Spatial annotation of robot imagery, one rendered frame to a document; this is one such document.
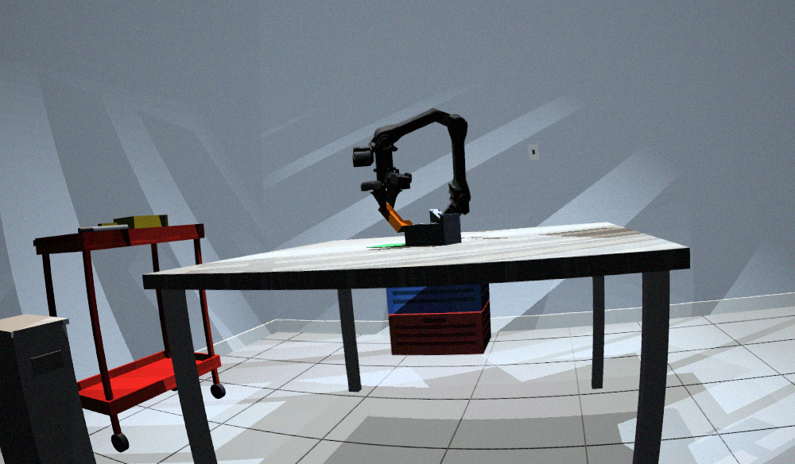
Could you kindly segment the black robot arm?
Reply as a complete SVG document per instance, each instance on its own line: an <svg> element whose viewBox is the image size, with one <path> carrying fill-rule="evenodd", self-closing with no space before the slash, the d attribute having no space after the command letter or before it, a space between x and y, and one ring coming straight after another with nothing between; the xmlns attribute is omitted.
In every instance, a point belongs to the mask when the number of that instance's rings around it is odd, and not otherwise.
<svg viewBox="0 0 795 464"><path fill-rule="evenodd" d="M374 138L370 141L369 146L353 147L353 165L354 167L364 167L364 165L380 164L393 164L392 152L396 152L393 143L408 133L413 132L421 127L427 126L434 121L448 127L448 132L452 140L452 155L453 155L453 181L448 183L449 186L449 200L451 201L446 207L445 211L438 213L438 215L463 213L464 215L470 212L469 202L471 201L471 193L465 177L465 148L464 142L467 135L467 121L458 114L448 114L439 111L435 108L429 109L422 114L415 117L408 118L396 125L382 126L375 130ZM374 154L373 154L374 153ZM399 174L396 169L392 172L388 168L385 175L385 183L391 183L397 186L407 187L408 183L412 182L412 174L405 173Z"/></svg>

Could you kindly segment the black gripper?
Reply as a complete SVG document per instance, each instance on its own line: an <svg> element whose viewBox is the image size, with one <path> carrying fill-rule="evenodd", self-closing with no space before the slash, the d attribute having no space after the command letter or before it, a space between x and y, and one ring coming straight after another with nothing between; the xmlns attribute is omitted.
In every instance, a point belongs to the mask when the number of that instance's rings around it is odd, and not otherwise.
<svg viewBox="0 0 795 464"><path fill-rule="evenodd" d="M360 185L361 191L373 189L373 191L370 191L370 193L375 197L383 212L387 212L387 203L394 208L396 198L402 189L410 188L410 183L408 183L407 187L397 186L391 183L390 180L389 183L385 183L384 180L388 168L391 168L392 172L396 170L392 164L376 165L374 172L376 172L377 180L368 181Z"/></svg>

